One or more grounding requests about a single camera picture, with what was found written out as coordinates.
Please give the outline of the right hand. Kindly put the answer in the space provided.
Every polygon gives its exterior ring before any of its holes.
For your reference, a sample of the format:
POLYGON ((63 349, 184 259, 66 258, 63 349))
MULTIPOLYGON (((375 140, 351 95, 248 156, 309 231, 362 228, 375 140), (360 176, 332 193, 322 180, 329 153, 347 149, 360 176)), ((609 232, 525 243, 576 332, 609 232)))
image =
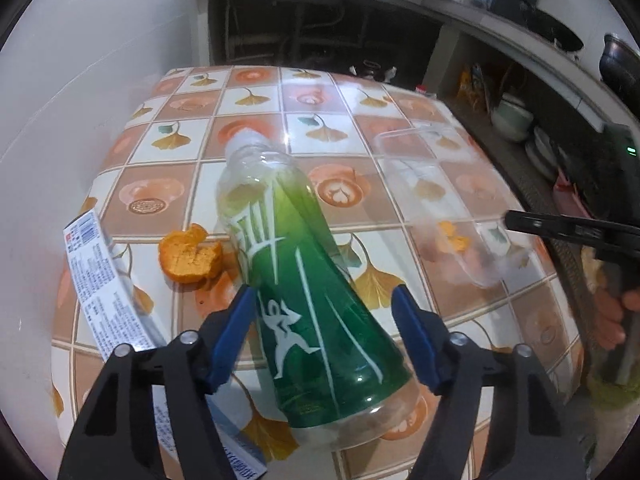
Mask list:
POLYGON ((630 290, 620 298, 614 298, 608 291, 608 280, 600 273, 593 299, 597 308, 594 315, 594 338, 601 348, 611 351, 626 340, 626 332, 622 326, 625 314, 640 310, 639 289, 630 290))

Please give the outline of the green sleeve right forearm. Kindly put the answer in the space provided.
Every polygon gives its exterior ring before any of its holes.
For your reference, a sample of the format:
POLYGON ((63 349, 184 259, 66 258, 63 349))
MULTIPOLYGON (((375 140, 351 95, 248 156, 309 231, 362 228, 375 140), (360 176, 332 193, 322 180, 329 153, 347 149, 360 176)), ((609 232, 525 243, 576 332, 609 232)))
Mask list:
POLYGON ((607 411, 621 410, 639 399, 639 372, 632 372, 626 385, 610 384, 595 374, 590 374, 587 378, 587 388, 596 408, 607 411))

